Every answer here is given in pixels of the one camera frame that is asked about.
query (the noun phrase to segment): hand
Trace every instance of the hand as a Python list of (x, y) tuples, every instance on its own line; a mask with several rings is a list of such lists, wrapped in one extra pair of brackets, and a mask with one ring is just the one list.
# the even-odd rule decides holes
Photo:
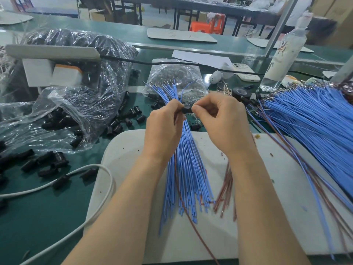
[(228, 158), (255, 149), (256, 146), (246, 117), (245, 106), (222, 93), (210, 93), (192, 106), (211, 141)]
[(142, 154), (167, 164), (174, 154), (183, 130), (183, 104), (173, 99), (147, 118), (145, 144)]

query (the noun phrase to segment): left hand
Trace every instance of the left hand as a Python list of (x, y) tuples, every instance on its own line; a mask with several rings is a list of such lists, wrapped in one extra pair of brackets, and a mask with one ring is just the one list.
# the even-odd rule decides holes
[(154, 110), (147, 118), (142, 155), (166, 165), (179, 144), (185, 115), (178, 100), (173, 99), (164, 107)]

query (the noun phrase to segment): person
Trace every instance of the person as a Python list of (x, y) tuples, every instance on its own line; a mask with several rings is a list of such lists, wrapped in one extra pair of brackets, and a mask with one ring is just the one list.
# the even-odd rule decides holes
[[(171, 100), (151, 112), (141, 155), (62, 265), (142, 264), (153, 193), (178, 146), (185, 119), (182, 107)], [(257, 151), (244, 105), (210, 93), (192, 111), (231, 165), (240, 264), (309, 265)]]
[[(282, 8), (278, 11), (277, 15), (282, 15), (283, 11), (288, 5), (289, 0), (276, 0), (274, 3), (275, 5), (281, 5), (283, 3)], [(284, 26), (282, 33), (286, 34), (294, 30), (295, 25), (297, 24), (298, 19), (302, 16), (302, 14), (311, 6), (312, 0), (298, 0), (292, 13), (290, 14), (286, 25)], [(273, 28), (270, 32), (270, 34), (267, 36), (267, 40), (269, 40), (275, 31), (275, 28)]]

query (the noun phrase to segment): black cable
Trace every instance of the black cable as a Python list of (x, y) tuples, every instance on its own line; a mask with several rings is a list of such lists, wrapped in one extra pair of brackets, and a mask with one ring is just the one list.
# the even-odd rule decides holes
[[(142, 65), (149, 65), (149, 66), (164, 65), (164, 64), (179, 64), (179, 65), (190, 65), (190, 66), (200, 66), (200, 67), (214, 68), (214, 67), (211, 67), (211, 66), (208, 66), (208, 65), (203, 65), (203, 64), (194, 63), (194, 62), (175, 62), (175, 61), (144, 62), (144, 61), (138, 61), (138, 60), (133, 60), (133, 59), (124, 59), (124, 58), (121, 58), (121, 57), (105, 56), (105, 55), (101, 55), (101, 58), (110, 59), (110, 60), (120, 60), (120, 61), (124, 61), (124, 62), (130, 62), (130, 63), (136, 63), (136, 64), (142, 64)], [(214, 69), (217, 70), (217, 71), (221, 71), (221, 72), (231, 72), (231, 73), (250, 74), (250, 75), (265, 75), (264, 73), (256, 73), (256, 72), (238, 72), (238, 71), (236, 72), (236, 71), (223, 70), (223, 69), (217, 69), (217, 68), (214, 68)], [(299, 72), (299, 71), (288, 71), (288, 72), (298, 73), (298, 74), (306, 75), (306, 76), (309, 76), (309, 77), (322, 79), (322, 77), (319, 77), (319, 76), (316, 76), (316, 75), (312, 75), (312, 74), (309, 74), (309, 73), (305, 73), (305, 72)]]

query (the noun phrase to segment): bottle cap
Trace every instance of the bottle cap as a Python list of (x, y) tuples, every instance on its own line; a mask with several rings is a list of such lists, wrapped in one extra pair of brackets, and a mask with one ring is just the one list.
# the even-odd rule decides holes
[(313, 13), (304, 12), (303, 15), (298, 19), (297, 24), (295, 25), (296, 29), (306, 29), (311, 22)]

